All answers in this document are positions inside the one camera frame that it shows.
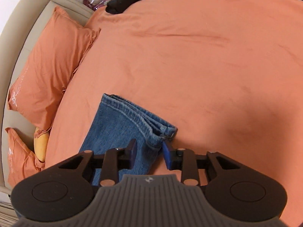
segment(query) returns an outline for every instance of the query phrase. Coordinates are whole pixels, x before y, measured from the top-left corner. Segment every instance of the bed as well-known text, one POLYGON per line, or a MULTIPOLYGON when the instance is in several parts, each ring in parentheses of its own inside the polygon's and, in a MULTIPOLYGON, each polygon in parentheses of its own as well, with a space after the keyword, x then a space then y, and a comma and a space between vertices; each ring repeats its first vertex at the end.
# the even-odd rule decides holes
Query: bed
MULTIPOLYGON (((7 91, 59 4, 82 25, 101 31, 60 103, 46 168, 79 151, 102 94, 116 94, 177 126, 174 147, 219 151, 278 180, 288 193, 282 220, 293 227, 302 222, 303 194, 296 185, 303 181, 302 2, 194 0, 203 8, 195 10, 187 1, 143 0, 111 16, 74 0, 21 0, 0 37, 2 192, 11 190, 4 128, 17 129, 30 148, 35 131, 7 110, 7 91), (20 18, 22 27, 11 29, 20 18), (287 33, 278 33, 284 28, 287 33)), ((152 173, 171 172, 159 158, 152 173)))
MULTIPOLYGON (((22 70, 26 58, 33 48, 41 31, 52 15, 56 5, 63 7, 68 14, 85 25, 93 11, 76 0, 20 0, 0 36, 0 109, 1 109, 1 158, 0 191, 10 194, 11 186, 7 182, 8 140, 4 128, 14 127, 26 145, 33 149, 35 127, 17 112, 7 110, 7 92, 22 70)), ((16 214, 10 204, 1 203, 0 225, 10 226, 16 221, 16 214)))

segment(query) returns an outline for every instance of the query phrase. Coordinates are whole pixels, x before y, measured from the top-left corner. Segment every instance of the gray gripper base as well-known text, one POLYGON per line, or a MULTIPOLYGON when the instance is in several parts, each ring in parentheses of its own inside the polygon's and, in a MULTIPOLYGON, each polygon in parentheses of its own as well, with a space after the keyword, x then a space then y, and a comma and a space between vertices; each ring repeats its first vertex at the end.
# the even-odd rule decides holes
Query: gray gripper base
POLYGON ((21 218, 14 227, 286 227, 273 218, 248 223, 216 211, 201 189, 185 186, 175 175, 125 175, 115 186, 101 187, 92 203, 58 222, 21 218))

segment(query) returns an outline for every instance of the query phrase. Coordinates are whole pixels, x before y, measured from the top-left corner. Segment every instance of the yellow cushion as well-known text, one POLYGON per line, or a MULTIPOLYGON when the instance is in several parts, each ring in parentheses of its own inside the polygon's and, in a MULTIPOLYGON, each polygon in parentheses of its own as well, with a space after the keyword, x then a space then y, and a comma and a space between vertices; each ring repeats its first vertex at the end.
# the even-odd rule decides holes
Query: yellow cushion
POLYGON ((45 162, 45 154, 46 154, 48 139, 49 139, 49 132, 42 134, 38 138, 34 138, 34 151, 37 158, 41 162, 45 162))

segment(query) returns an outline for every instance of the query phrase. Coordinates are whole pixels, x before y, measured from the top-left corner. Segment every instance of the orange pillow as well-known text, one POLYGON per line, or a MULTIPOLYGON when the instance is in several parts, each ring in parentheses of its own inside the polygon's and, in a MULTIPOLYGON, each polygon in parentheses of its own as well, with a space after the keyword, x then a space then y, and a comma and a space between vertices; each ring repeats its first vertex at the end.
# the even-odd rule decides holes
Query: orange pillow
POLYGON ((39 127, 35 137, 51 128, 63 92, 96 37, 55 7, 8 96, 9 109, 39 127))
POLYGON ((23 179, 44 169, 45 163, 38 160, 36 155, 22 142, 13 128, 6 128, 9 135, 9 184, 14 187, 23 179))

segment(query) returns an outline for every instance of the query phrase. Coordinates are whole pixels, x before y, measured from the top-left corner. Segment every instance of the denim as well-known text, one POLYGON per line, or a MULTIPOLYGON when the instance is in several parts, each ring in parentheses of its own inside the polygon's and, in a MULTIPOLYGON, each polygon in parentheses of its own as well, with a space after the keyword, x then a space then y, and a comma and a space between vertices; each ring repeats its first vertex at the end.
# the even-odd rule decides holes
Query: denim
MULTIPOLYGON (((155 114, 116 95, 103 94, 96 116, 80 148, 104 154, 110 148, 125 148, 137 140, 137 157, 132 170, 124 174, 145 175, 160 153, 162 142, 172 139, 177 128, 155 114)), ((101 169, 96 169, 92 185, 98 185, 101 169)))

